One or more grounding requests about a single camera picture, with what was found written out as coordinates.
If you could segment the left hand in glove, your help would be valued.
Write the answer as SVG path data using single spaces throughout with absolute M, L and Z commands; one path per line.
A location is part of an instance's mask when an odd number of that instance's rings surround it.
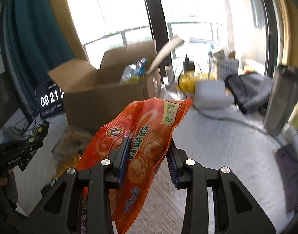
M 18 202 L 18 190 L 13 169 L 8 170 L 4 176 L 0 176 L 0 187 L 6 194 L 6 198 L 13 203 Z

